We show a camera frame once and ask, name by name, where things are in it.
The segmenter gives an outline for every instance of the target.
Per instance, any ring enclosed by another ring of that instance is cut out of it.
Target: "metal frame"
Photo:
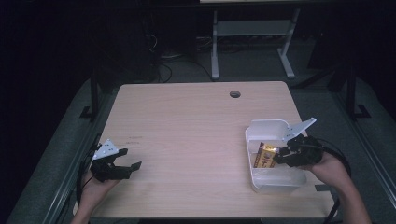
[[[212,79],[219,79],[218,36],[233,35],[285,35],[285,43],[277,52],[287,77],[295,78],[287,53],[299,14],[300,9],[294,9],[291,21],[218,21],[218,12],[215,10],[213,14],[213,46],[211,54]]]

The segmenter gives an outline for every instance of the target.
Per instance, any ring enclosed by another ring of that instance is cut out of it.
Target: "gray carpet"
[[[288,85],[297,84],[317,72],[306,68],[314,43],[314,41],[299,40],[292,42],[288,55],[296,74],[295,79],[286,78],[276,53],[279,45],[268,43],[257,48],[243,48],[236,53],[221,53],[219,55],[220,80],[218,81],[279,80],[285,81]],[[207,73],[207,71],[210,72],[209,55],[209,52],[198,54],[194,63],[189,58],[165,62],[164,64],[172,69],[169,82],[211,81]],[[160,71],[163,79],[170,75],[169,69],[164,66],[160,66]],[[373,222],[394,223],[395,207],[373,169],[361,138],[357,136],[356,126],[362,130],[370,145],[374,146],[375,153],[388,171],[390,179],[396,181],[396,172],[394,172],[396,166],[393,162],[396,152],[392,147],[396,145],[395,122],[375,99],[371,88],[361,80],[358,80],[357,104],[365,105],[372,117],[352,122],[343,108],[345,91],[335,94],[328,92],[325,88],[329,78],[325,77],[305,90],[291,90],[302,120],[311,117],[318,120],[307,132],[336,144],[344,151],[352,167],[353,180],[361,192]],[[62,184],[64,171],[70,169],[68,164],[73,160],[75,150],[92,143],[95,135],[103,130],[106,116],[116,95],[117,90],[112,94],[101,94],[102,114],[96,122],[89,122],[78,118],[82,108],[90,104],[89,82],[87,81],[81,87],[15,207],[9,220],[10,223],[43,223],[45,217],[49,215],[48,210],[53,208],[52,198],[61,194],[58,191],[59,186]],[[68,193],[70,193],[68,201],[57,202],[60,207],[65,205],[64,210],[57,214],[60,216],[57,223],[69,223],[72,218],[75,192]],[[334,220],[339,220],[341,216],[342,209],[339,210]],[[137,219],[92,219],[92,223],[136,223],[137,221]],[[173,220],[156,221],[155,223],[172,223],[170,221]],[[321,219],[266,218],[263,223],[321,223],[321,221]],[[259,219],[203,219],[189,220],[189,223],[261,223],[261,221]]]

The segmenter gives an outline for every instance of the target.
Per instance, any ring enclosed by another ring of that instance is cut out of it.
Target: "gold wrapper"
[[[273,168],[275,166],[275,161],[273,157],[276,154],[276,148],[260,143],[259,152],[257,153],[256,160],[254,161],[254,168]]]

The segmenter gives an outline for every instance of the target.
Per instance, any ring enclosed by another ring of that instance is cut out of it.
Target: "table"
[[[230,96],[239,91],[240,97]],[[253,119],[301,122],[283,82],[137,84],[120,88],[100,142],[142,161],[94,217],[326,217],[333,199],[307,172],[290,195],[250,185],[245,129]]]

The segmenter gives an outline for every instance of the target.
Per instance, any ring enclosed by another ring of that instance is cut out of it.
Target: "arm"
[[[337,190],[344,209],[344,223],[372,223],[361,195],[347,174],[343,163],[324,152],[319,163],[304,168],[311,171],[320,181]]]
[[[82,190],[79,207],[71,222],[72,224],[88,223],[96,206],[106,197],[107,193],[120,182],[120,180],[105,180],[105,182],[102,183],[96,178],[90,180],[91,177],[91,171],[84,177],[84,183],[87,183],[87,181],[88,183]]]

